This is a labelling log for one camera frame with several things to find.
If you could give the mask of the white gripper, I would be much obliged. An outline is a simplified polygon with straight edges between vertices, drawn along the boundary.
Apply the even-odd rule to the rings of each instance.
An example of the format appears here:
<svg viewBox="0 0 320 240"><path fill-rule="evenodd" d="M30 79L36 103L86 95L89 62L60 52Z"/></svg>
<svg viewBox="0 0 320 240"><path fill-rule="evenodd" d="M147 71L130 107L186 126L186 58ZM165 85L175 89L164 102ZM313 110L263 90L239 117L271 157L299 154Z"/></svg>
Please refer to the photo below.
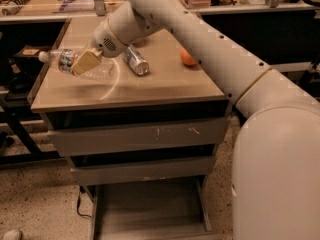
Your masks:
<svg viewBox="0 0 320 240"><path fill-rule="evenodd" d="M74 74L82 75L101 64L102 55L114 58L124 52L128 44L125 42L126 23L119 18L107 17L93 31L90 46L86 49L71 69Z"/></svg>

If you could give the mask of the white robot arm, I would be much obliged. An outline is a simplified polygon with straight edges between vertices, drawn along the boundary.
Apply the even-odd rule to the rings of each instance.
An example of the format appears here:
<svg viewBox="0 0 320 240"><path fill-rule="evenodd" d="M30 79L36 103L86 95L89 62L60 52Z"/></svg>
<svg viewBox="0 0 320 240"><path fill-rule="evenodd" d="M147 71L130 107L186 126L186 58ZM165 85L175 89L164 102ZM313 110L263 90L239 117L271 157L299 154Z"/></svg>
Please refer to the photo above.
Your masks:
<svg viewBox="0 0 320 240"><path fill-rule="evenodd" d="M234 240L320 240L320 103L179 0L127 0L94 31L73 65L166 29L246 117L234 146Z"/></svg>

